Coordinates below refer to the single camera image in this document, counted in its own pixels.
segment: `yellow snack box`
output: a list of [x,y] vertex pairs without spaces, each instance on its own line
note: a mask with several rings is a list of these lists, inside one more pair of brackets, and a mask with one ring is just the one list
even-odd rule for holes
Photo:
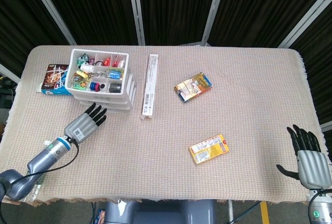
[[219,155],[229,152],[228,145],[222,134],[210,137],[198,144],[189,147],[195,164],[200,164]]

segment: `floor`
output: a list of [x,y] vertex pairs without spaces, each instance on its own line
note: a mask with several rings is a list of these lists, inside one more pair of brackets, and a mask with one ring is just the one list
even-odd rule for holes
[[[104,202],[97,203],[105,207]],[[234,215],[238,216],[254,204],[252,201],[234,202]],[[69,203],[58,201],[50,205],[32,207],[27,204],[20,206],[2,204],[2,213],[8,224],[44,224],[44,223],[76,223],[88,224],[92,216],[91,204],[88,202]],[[307,206],[303,203],[268,204],[270,224],[307,224]],[[217,224],[228,223],[227,204],[219,203],[216,207]],[[260,207],[257,206],[238,222],[239,224],[261,224]]]

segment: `robot finger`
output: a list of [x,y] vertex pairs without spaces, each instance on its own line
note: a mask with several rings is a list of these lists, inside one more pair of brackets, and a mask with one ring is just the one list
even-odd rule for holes
[[85,111],[86,114],[90,114],[95,108],[95,102]]
[[104,110],[102,110],[97,116],[95,116],[93,118],[94,122],[97,122],[105,113],[106,113],[107,109],[105,108]]
[[293,148],[294,148],[294,151],[295,151],[295,155],[297,156],[297,151],[300,150],[300,145],[299,145],[299,142],[298,142],[298,138],[295,134],[295,132],[293,131],[292,128],[290,127],[287,127],[287,130],[292,138],[292,143],[293,143]]
[[307,149],[308,150],[313,150],[313,146],[311,145],[308,133],[304,129],[300,129],[300,132],[301,132],[302,137],[305,141]]
[[97,126],[100,126],[105,120],[106,120],[106,115],[104,115],[103,118],[101,118],[100,120],[98,120],[98,121],[96,122],[96,125],[97,125]]
[[306,142],[303,138],[303,135],[301,133],[300,128],[295,124],[293,124],[293,128],[296,131],[296,134],[297,134],[297,137],[298,137],[298,140],[299,140],[299,143],[300,143],[301,150],[308,150],[308,148],[306,146]]
[[312,150],[321,152],[320,144],[318,143],[318,139],[316,138],[315,134],[313,134],[312,132],[309,132],[308,136],[309,136],[312,148],[313,148]]
[[99,113],[100,109],[102,109],[102,106],[98,106],[91,114],[90,117],[93,118],[94,116],[97,115],[97,113]]

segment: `robotic arm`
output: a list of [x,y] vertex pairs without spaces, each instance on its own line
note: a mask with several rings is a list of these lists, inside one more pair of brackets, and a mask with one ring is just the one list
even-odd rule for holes
[[285,176],[300,180],[310,190],[307,196],[310,223],[332,223],[332,198],[326,195],[332,193],[332,189],[328,189],[332,181],[325,155],[313,133],[296,125],[293,128],[295,132],[289,127],[287,130],[292,138],[298,172],[287,171],[279,164],[276,167]]
[[[95,106],[93,103],[82,115],[67,125],[63,137],[58,137],[27,164],[28,175],[23,176],[16,170],[0,173],[0,203],[4,195],[14,201],[21,200],[29,194],[43,173],[61,169],[75,160],[79,152],[78,144],[86,140],[106,119],[107,110],[99,113],[101,106],[94,110]],[[49,170],[71,149],[71,144],[75,144],[77,148],[73,160],[64,166]]]

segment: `beige tablecloth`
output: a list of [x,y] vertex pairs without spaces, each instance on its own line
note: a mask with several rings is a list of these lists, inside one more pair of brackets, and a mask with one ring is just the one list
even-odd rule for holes
[[[26,173],[45,140],[63,135],[85,106],[36,92],[47,65],[74,46],[40,46],[27,60],[0,146],[0,171]],[[304,201],[308,191],[275,167],[297,170],[287,126],[311,130],[326,153],[304,65],[290,49],[79,46],[129,53],[137,81],[131,115],[107,121],[70,166],[48,173],[37,196],[51,199],[233,199]],[[141,120],[147,59],[159,54],[155,113]],[[183,103],[174,86],[203,71],[211,91]],[[188,147],[223,134],[230,153],[195,165]],[[55,166],[67,163],[75,148]]]

